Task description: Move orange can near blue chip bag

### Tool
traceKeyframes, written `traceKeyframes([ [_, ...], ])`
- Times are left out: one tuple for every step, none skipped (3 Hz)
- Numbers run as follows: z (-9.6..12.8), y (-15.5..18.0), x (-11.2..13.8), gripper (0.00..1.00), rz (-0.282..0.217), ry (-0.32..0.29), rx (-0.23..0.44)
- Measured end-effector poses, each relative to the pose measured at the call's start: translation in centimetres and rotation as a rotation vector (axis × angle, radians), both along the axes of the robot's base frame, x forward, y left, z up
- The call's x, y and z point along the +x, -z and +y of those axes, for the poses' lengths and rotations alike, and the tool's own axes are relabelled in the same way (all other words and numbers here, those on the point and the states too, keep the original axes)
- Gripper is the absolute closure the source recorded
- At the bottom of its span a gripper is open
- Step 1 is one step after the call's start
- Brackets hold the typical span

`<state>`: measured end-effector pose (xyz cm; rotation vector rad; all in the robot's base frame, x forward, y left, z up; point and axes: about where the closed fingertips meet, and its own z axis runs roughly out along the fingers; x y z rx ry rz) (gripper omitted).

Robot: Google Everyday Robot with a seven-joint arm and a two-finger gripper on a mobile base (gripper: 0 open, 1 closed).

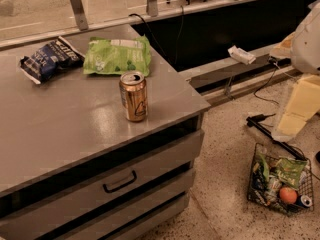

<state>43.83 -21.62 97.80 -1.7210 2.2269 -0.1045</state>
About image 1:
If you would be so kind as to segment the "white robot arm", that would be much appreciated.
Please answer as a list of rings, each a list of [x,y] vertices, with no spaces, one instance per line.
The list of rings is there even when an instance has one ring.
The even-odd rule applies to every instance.
[[[283,94],[271,132],[277,141],[293,139],[320,111],[320,1],[309,5],[311,11],[296,30],[270,51],[275,59],[290,59],[303,75]]]

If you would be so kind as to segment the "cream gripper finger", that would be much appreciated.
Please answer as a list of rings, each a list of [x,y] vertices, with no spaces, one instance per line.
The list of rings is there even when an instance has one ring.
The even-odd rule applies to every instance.
[[[303,75],[290,88],[276,123],[277,137],[295,137],[320,111],[320,76]]]
[[[280,43],[275,45],[270,51],[270,56],[278,59],[289,58],[293,37],[294,37],[294,32],[289,34]]]

